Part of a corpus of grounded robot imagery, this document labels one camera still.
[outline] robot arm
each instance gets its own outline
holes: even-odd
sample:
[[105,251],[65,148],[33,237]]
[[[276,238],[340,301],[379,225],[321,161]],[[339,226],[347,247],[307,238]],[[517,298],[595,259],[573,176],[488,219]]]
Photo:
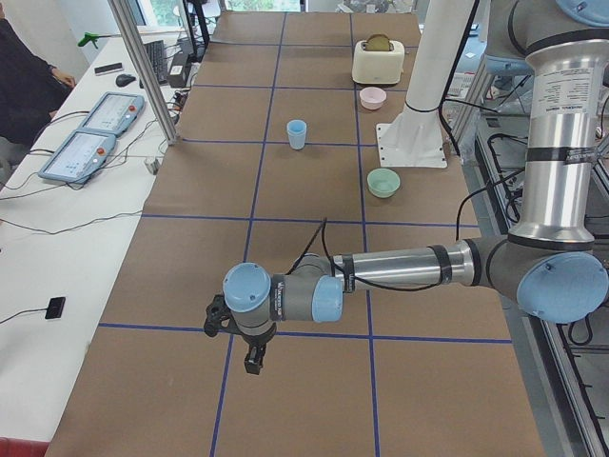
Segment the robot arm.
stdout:
[[[525,57],[536,75],[521,220],[506,237],[462,240],[452,247],[306,256],[288,275],[271,277],[256,264],[238,265],[226,275],[224,295],[207,307],[206,333],[242,335],[249,343],[248,372],[260,372],[277,322],[337,321],[343,294],[361,288],[422,289],[450,282],[494,288],[529,314],[555,323],[581,319],[605,299],[609,277],[589,253],[594,237],[583,220],[597,160],[599,89],[609,61],[609,4],[491,5],[488,52]],[[429,32],[437,32],[434,24],[425,25]]]

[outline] black phone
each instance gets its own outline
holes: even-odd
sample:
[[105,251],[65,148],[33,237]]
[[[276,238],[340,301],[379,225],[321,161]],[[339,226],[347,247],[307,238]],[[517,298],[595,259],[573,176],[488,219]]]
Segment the black phone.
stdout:
[[103,65],[102,67],[96,67],[94,71],[95,71],[95,76],[113,73],[115,71],[123,71],[123,64],[120,62],[117,62],[116,64]]
[[53,297],[49,300],[49,307],[47,308],[47,315],[45,319],[58,319],[61,317],[64,311],[64,304],[66,303],[66,297]]

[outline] keyboard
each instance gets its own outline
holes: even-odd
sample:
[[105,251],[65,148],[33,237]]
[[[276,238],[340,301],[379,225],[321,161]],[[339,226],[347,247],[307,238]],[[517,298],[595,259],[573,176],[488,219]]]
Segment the keyboard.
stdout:
[[152,70],[156,75],[159,84],[167,83],[167,53],[165,51],[165,43],[163,40],[152,41],[145,43],[144,48],[148,54]]

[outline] dark jacket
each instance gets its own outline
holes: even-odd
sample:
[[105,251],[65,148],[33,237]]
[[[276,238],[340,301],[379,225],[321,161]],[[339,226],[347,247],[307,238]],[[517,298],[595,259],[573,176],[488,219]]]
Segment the dark jacket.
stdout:
[[6,19],[0,19],[0,136],[31,146],[36,133],[61,107],[69,88],[51,66],[32,54]]

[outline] pink bowl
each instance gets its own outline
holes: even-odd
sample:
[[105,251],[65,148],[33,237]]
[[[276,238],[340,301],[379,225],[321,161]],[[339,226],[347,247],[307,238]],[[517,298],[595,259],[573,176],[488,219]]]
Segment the pink bowl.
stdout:
[[360,90],[360,103],[366,109],[379,109],[387,98],[381,88],[364,88]]

